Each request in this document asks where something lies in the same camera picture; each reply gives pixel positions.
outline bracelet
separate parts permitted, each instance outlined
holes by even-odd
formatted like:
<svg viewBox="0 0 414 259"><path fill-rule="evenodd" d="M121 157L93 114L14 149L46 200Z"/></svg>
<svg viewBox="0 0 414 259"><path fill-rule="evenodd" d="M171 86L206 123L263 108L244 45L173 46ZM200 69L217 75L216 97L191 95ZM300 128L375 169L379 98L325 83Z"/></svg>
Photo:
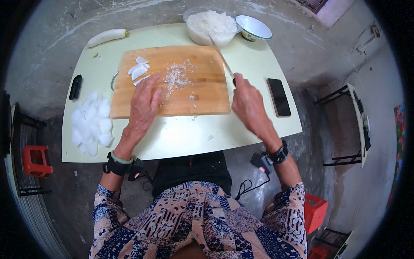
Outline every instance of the bracelet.
<svg viewBox="0 0 414 259"><path fill-rule="evenodd" d="M113 150L111 151L111 156L116 162L123 164L123 165L130 165L134 161L132 158L130 160L120 159L119 157L114 155Z"/></svg>

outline red plastic stool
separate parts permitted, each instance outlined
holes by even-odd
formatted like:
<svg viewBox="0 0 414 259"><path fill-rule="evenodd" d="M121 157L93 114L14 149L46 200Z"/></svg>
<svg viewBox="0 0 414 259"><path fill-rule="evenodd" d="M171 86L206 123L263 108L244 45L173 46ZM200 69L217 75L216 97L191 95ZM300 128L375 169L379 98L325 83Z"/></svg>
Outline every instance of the red plastic stool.
<svg viewBox="0 0 414 259"><path fill-rule="evenodd" d="M47 177L53 168L47 165L45 150L48 146L30 146L23 148L24 173L30 176Z"/></svg>
<svg viewBox="0 0 414 259"><path fill-rule="evenodd" d="M312 233L320 227L325 219L328 202L316 196L305 194L305 230L307 234Z"/></svg>
<svg viewBox="0 0 414 259"><path fill-rule="evenodd" d="M311 247L310 251L308 259L326 259L331 252L327 246L322 244L318 244L316 247Z"/></svg>

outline knife blade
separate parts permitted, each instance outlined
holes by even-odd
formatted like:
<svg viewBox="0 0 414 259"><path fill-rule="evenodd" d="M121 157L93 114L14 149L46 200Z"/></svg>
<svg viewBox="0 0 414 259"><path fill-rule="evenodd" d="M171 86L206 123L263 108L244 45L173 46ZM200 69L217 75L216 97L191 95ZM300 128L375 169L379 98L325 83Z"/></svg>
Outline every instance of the knife blade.
<svg viewBox="0 0 414 259"><path fill-rule="evenodd" d="M216 45L216 43L213 41L213 38L210 36L210 34L209 34L209 33L208 33L208 36L209 36L209 38L210 38L211 42L213 43L213 47L215 47L215 48L216 48L216 50L217 50L217 52L219 53L219 55L220 55L221 59L223 60L224 66L225 66L225 67L227 68L227 70L229 71L230 76L231 76L231 78L233 79L233 85L234 85L234 86L236 86L236 80L234 79L234 74L233 74L233 72L231 71L230 66L227 64L227 62L226 62L226 60L224 59L224 57L223 57L223 55L222 55L222 53L221 53L221 51L220 51L219 47L218 47L218 46Z"/></svg>

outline black phone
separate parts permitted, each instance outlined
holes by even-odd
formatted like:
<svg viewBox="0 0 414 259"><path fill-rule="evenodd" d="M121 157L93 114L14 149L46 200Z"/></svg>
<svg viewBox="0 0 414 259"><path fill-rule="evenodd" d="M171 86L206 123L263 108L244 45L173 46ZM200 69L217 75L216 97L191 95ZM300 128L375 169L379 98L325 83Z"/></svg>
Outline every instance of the black phone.
<svg viewBox="0 0 414 259"><path fill-rule="evenodd" d="M286 98L286 93L283 89L282 81L279 79L268 78L267 84L269 85L272 93L273 103L276 110L277 117L290 117L289 103Z"/></svg>

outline pile of radish pieces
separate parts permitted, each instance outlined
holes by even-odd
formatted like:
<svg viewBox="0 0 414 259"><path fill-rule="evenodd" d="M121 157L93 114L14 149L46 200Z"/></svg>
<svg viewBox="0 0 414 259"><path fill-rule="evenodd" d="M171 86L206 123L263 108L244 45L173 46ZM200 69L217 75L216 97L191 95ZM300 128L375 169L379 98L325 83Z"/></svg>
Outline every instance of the pile of radish pieces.
<svg viewBox="0 0 414 259"><path fill-rule="evenodd" d="M95 157L98 143L108 147L113 140L111 104L98 91L91 91L85 102L78 102L78 108L70 116L72 143L82 154Z"/></svg>

